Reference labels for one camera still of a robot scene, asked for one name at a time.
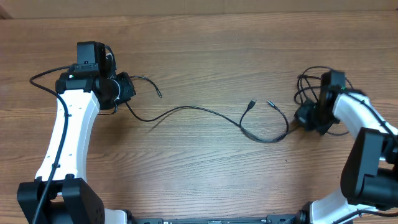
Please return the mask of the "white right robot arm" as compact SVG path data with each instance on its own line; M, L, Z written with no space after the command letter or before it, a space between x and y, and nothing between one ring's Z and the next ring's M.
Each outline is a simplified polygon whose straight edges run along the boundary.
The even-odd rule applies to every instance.
M354 144L339 188L307 203L293 222L352 223L362 215L396 217L390 209L397 207L397 128L376 111L363 91L353 88L344 72L329 68L317 79L320 92L310 98L306 91L316 88L303 84L309 83L311 76L303 72L297 77L295 121L305 131L321 135L343 123Z

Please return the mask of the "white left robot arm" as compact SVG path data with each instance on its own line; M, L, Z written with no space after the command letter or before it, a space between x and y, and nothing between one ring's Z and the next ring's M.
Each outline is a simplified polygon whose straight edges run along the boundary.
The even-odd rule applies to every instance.
M116 72L111 48L79 42L77 62L61 67L49 92L57 115L43 163L32 182L23 182L17 201L29 223L134 223L128 210L111 210L87 184L86 160L98 115L116 113L136 95L126 72Z

